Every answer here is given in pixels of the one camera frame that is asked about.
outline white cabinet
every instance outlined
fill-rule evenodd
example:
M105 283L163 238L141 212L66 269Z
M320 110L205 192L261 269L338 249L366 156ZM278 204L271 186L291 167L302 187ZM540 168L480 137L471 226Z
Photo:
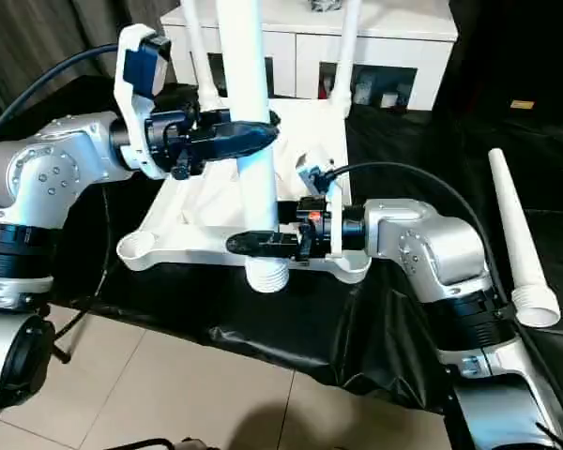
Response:
M269 93L319 98L338 61L343 11L311 12L307 0L262 0L261 6ZM221 66L216 0L197 0L196 9L211 67ZM181 7L161 22L173 42L177 80L195 84ZM456 38L448 0L363 1L354 80L359 83L363 71L375 74L372 104L395 90L409 109L431 110Z
M178 83L196 84L194 68L191 61L190 40L186 27L180 25L164 25L165 35L172 41L171 57ZM221 55L221 41L217 28L203 27L203 38L209 57ZM268 31L263 33L263 50L266 58L270 58L266 66L267 77L273 85L269 90L276 96L296 96L296 35ZM219 58L211 59L211 66L217 64Z

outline small object on shelf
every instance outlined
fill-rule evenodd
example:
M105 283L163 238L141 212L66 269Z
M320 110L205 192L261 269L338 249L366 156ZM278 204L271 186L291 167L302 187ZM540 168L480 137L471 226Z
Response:
M372 102L373 88L375 86L374 70L362 69L355 83L355 94L353 103L357 105L369 105Z
M311 10L316 12L334 11L342 7L342 0L310 0Z
M379 103L380 108L394 108L398 103L397 92L385 92L382 94L382 101Z

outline white base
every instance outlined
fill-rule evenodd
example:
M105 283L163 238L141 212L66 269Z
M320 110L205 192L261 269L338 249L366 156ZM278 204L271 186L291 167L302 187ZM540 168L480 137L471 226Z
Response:
M298 200L310 195L297 174L299 159L321 160L324 170L331 160L336 167L348 163L344 119L325 100L271 99L269 106L281 118L273 151L278 199ZM350 204L348 175L338 182L342 203ZM140 228L121 239L117 253L131 270L157 263L244 265L245 256L225 248L228 237L246 231L241 199L234 160L209 163L203 175L190 180L169 176ZM349 250L309 265L290 262L290 268L326 271L346 283L364 279L370 265L364 251Z

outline robotic arm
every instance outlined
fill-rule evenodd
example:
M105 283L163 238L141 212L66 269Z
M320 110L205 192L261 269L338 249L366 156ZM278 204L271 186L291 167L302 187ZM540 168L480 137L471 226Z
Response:
M250 155L278 135L275 114L270 125L231 122L228 111L200 112L195 104L155 110L169 43L134 26L122 33L117 60L115 97L124 121L112 112L68 116L30 138L0 142L0 411L26 401L45 380L54 329L38 313L52 287L59 230L85 188L135 171L184 180L207 161ZM227 239L227 251L307 264L352 249L397 263L427 313L453 386L449 401L474 445L554 448L536 423L563 433L510 326L510 305L496 295L476 231L414 200L341 206L324 174L298 171L312 195L279 203L280 222L297 232L238 233Z
M88 186L139 170L187 179L208 161L250 155L278 135L275 125L230 122L226 110L155 110L168 49L143 25L122 33L115 96L125 121L114 112L69 115L29 138L0 142L0 411L45 381L54 328L42 311L53 254L68 210Z

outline white cone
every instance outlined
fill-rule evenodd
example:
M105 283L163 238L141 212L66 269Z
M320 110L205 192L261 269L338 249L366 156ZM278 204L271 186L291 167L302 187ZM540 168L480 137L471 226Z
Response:
M555 293L546 285L509 166L499 148L491 150L488 158L509 251L510 270L515 286L512 300L517 308L517 319L526 326L552 326L561 319L561 310Z

